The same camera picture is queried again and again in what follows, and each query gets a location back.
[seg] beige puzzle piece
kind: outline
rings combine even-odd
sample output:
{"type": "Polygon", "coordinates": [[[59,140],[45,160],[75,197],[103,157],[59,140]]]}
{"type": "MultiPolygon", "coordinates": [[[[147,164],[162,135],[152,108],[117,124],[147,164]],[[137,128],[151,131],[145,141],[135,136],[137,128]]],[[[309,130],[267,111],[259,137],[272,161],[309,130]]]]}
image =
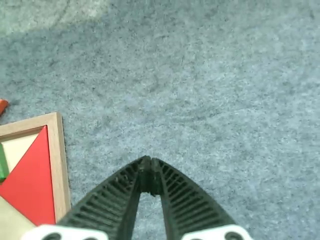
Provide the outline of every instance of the beige puzzle piece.
{"type": "Polygon", "coordinates": [[[35,225],[0,196],[0,238],[20,240],[35,225]]]}
{"type": "Polygon", "coordinates": [[[25,135],[1,142],[10,173],[35,141],[38,134],[25,135]]]}

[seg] red triangle piece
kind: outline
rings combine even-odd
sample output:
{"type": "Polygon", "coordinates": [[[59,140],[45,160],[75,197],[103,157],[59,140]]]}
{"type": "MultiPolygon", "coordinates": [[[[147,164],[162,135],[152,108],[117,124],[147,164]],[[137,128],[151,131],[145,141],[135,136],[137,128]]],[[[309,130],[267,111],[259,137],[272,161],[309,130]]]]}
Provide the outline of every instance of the red triangle piece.
{"type": "Polygon", "coordinates": [[[56,223],[47,126],[0,185],[0,196],[36,226],[56,223]]]}

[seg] carpet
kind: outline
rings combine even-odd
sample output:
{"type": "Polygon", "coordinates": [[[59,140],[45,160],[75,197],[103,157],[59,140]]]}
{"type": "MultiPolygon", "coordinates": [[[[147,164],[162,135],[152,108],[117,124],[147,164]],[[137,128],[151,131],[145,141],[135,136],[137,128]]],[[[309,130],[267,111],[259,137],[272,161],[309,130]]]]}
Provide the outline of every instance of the carpet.
{"type": "MultiPolygon", "coordinates": [[[[320,235],[320,2],[2,1],[6,124],[59,111],[71,200],[144,155],[259,240],[320,235]]],[[[142,195],[136,239],[165,239],[142,195]]]]}

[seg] green puzzle piece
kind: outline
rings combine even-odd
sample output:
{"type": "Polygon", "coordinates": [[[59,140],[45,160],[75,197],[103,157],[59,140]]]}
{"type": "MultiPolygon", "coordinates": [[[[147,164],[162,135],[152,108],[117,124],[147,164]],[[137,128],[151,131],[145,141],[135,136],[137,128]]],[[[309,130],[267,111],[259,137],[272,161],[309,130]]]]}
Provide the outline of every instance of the green puzzle piece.
{"type": "Polygon", "coordinates": [[[0,143],[0,183],[9,175],[9,168],[5,156],[4,146],[0,143]]]}

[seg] wooden frame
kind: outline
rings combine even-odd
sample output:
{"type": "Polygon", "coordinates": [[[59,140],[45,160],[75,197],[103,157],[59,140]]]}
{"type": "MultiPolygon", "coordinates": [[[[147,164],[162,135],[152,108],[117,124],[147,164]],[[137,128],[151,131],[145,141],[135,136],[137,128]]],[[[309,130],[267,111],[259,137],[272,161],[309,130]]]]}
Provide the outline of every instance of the wooden frame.
{"type": "Polygon", "coordinates": [[[0,125],[0,142],[39,132],[47,126],[51,180],[56,221],[71,208],[62,116],[53,112],[0,125]]]}

